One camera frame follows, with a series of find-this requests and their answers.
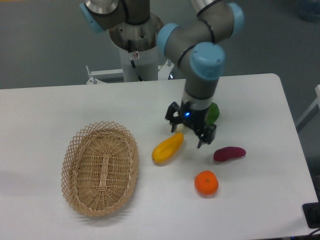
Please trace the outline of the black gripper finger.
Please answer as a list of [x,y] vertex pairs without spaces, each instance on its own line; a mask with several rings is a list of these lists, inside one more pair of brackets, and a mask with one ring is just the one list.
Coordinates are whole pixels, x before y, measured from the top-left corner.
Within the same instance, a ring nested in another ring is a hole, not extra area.
[[212,141],[215,139],[217,130],[216,124],[204,125],[198,129],[194,130],[194,133],[197,135],[199,141],[197,148],[200,149],[202,145],[210,145]]
[[165,119],[169,121],[171,125],[171,132],[175,132],[177,129],[177,126],[179,124],[182,124],[184,122],[184,119],[182,117],[182,109],[184,104],[181,103],[181,106],[179,106],[175,101],[172,102],[166,112]]

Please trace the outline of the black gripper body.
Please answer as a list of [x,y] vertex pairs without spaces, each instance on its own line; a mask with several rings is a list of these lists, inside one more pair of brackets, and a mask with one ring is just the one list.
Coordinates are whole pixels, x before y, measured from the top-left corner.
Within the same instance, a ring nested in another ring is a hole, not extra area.
[[211,101],[182,100],[178,110],[179,124],[194,132],[208,132],[212,125],[207,122]]

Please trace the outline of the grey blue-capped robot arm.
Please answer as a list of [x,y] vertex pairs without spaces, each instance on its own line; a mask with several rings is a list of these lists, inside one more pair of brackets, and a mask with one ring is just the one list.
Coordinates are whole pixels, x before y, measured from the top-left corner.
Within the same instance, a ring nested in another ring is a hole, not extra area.
[[197,20],[187,28],[164,24],[148,0],[84,0],[79,7],[95,32],[108,31],[118,48],[126,82],[158,79],[158,53],[186,77],[181,103],[172,103],[166,119],[194,131],[199,145],[210,144],[216,126],[206,117],[221,77],[226,55],[219,43],[239,33],[244,13],[236,3],[194,0]]

